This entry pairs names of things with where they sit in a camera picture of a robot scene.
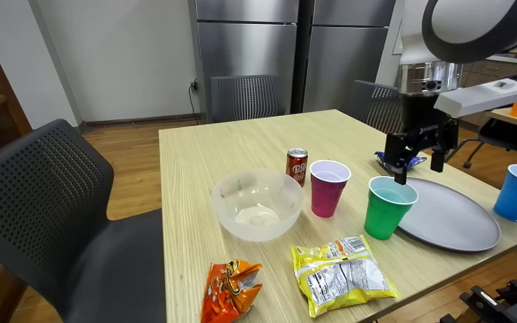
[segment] soda can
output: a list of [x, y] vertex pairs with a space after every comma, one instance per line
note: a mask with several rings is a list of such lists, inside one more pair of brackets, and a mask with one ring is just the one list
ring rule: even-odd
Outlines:
[[301, 147], [292, 147], [287, 152], [287, 175], [294, 177], [301, 186], [307, 179], [309, 152]]

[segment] chip bag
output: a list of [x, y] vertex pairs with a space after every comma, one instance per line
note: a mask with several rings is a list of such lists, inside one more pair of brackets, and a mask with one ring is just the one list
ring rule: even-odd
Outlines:
[[310, 317], [397, 295], [363, 234], [332, 240], [321, 247], [292, 245], [291, 252], [298, 286], [309, 299]]
[[248, 312], [262, 283], [255, 283], [260, 263], [233, 260], [208, 269], [201, 323], [230, 323]]

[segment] refrigerator door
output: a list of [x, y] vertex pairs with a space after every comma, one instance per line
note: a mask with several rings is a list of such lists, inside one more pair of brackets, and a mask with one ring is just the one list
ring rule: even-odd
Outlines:
[[294, 24], [197, 23], [201, 107], [212, 118], [212, 80], [217, 77], [275, 75], [282, 84], [282, 109], [291, 107]]
[[386, 26], [312, 26], [303, 111], [337, 109], [354, 78], [373, 80]]
[[312, 24], [388, 24], [397, 0], [314, 0]]
[[196, 19], [296, 23], [298, 0], [196, 0]]

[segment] clear bowl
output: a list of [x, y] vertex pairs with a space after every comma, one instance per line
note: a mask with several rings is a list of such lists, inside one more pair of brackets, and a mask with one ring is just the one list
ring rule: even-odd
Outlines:
[[212, 188], [212, 204], [222, 227], [253, 242], [284, 234], [296, 222], [301, 202], [301, 186], [275, 170], [233, 173]]

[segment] refrigerator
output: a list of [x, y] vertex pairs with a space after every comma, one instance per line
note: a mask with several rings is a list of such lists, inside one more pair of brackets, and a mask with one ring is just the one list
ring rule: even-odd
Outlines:
[[341, 107], [354, 78], [375, 80], [395, 0], [305, 0], [292, 109]]
[[278, 78], [280, 105], [284, 112], [291, 111], [298, 1], [188, 0], [199, 111], [205, 120], [219, 112], [212, 86], [233, 77]]

